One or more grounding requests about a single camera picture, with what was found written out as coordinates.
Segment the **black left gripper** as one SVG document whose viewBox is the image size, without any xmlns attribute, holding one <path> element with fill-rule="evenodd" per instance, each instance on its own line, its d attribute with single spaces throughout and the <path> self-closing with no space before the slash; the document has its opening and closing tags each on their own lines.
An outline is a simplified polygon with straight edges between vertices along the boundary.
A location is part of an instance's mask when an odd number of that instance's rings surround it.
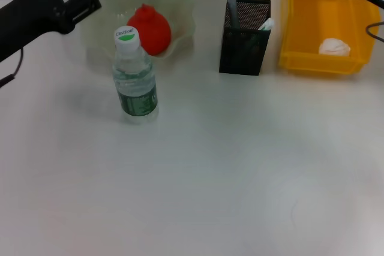
<svg viewBox="0 0 384 256">
<path fill-rule="evenodd" d="M 12 0 L 1 8 L 1 60 L 45 33 L 70 33 L 100 8 L 100 0 Z"/>
</svg>

